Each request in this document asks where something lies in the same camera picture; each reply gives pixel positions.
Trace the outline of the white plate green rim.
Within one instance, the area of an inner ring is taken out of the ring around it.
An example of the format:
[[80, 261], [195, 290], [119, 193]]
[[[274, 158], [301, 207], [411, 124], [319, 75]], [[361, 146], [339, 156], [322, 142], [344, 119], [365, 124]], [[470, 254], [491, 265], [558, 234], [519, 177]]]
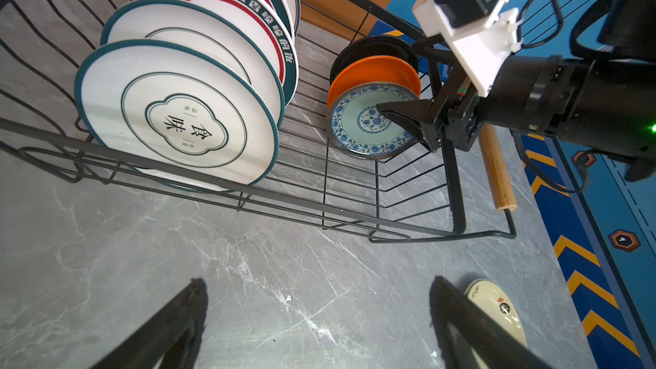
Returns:
[[278, 72], [256, 43], [227, 19], [184, 0], [135, 0], [107, 20], [100, 44], [128, 39], [179, 44], [226, 65], [256, 90], [281, 126], [285, 94]]
[[109, 149], [247, 186], [278, 159], [278, 124], [256, 89], [180, 44], [105, 44], [81, 63], [74, 96], [86, 128]]

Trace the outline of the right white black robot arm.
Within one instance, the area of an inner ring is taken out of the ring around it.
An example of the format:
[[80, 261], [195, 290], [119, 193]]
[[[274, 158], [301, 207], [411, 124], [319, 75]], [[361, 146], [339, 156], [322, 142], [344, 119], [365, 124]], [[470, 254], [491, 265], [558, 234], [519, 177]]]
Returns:
[[453, 72], [432, 99], [384, 102], [379, 113], [427, 150], [468, 150], [492, 124], [586, 146], [623, 162], [629, 182], [651, 177], [655, 0], [596, 0], [572, 28], [570, 58], [526, 56], [524, 11], [508, 1], [417, 0], [425, 36], [413, 49]]

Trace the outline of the white plate green rim front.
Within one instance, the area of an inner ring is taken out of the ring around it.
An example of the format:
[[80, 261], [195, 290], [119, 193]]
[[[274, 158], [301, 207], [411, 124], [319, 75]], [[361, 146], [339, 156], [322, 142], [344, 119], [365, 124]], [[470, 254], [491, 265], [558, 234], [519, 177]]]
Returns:
[[278, 124], [256, 89], [180, 44], [105, 44], [81, 63], [74, 96], [86, 128], [109, 149], [247, 186], [278, 159]]

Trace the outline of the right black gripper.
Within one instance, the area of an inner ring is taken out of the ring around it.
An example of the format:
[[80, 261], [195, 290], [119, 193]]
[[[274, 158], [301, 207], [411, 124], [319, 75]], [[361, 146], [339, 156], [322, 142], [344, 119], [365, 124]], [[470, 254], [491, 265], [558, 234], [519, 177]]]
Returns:
[[[377, 110], [398, 124], [428, 151], [435, 153], [446, 141], [454, 148], [468, 152], [480, 134], [483, 123], [476, 112], [480, 97], [476, 87], [461, 67], [451, 49], [444, 45], [442, 35], [435, 35], [411, 44], [411, 65], [429, 69], [432, 100], [382, 102]], [[443, 84], [439, 64], [455, 66]]]

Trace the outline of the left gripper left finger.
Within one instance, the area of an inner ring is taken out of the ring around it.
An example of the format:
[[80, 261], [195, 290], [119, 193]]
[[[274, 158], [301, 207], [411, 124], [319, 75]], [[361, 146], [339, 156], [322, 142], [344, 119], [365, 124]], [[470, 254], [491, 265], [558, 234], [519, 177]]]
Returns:
[[205, 281], [191, 283], [95, 368], [193, 368], [208, 311]]

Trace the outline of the black plate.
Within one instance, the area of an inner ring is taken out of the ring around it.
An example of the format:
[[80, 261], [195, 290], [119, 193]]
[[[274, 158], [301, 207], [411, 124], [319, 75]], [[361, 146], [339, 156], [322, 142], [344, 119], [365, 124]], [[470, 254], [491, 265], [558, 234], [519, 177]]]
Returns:
[[420, 71], [419, 58], [408, 43], [396, 37], [377, 35], [360, 39], [342, 50], [331, 66], [329, 82], [332, 84], [349, 65], [370, 56], [394, 56], [408, 63], [416, 72]]

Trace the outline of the black wire dish rack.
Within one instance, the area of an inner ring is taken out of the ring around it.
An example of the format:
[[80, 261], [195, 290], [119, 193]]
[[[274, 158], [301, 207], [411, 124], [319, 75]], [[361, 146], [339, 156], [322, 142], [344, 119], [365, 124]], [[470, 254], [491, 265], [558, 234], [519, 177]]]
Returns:
[[370, 0], [340, 0], [348, 22], [301, 0], [300, 80], [280, 129], [278, 161], [256, 186], [214, 192], [170, 182], [148, 161], [100, 145], [73, 99], [78, 67], [114, 10], [131, 0], [1, 0], [1, 155], [69, 184], [94, 180], [365, 237], [374, 244], [474, 239], [452, 143], [382, 160], [347, 155], [329, 138], [326, 96], [338, 52], [377, 22], [417, 31]]

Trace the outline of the orange plate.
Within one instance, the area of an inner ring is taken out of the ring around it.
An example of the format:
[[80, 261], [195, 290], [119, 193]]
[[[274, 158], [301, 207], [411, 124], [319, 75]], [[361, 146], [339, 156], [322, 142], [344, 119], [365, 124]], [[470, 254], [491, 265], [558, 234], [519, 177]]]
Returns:
[[374, 82], [401, 85], [417, 96], [421, 91], [419, 74], [409, 63], [394, 56], [369, 56], [351, 63], [338, 74], [331, 83], [326, 106], [329, 109], [349, 89]]

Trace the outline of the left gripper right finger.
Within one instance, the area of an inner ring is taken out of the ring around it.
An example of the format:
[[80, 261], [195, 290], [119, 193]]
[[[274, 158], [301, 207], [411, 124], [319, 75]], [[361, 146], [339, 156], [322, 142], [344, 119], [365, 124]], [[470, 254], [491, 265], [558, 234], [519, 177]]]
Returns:
[[547, 368], [548, 364], [516, 341], [470, 301], [461, 290], [438, 276], [430, 287], [432, 326], [447, 368]]

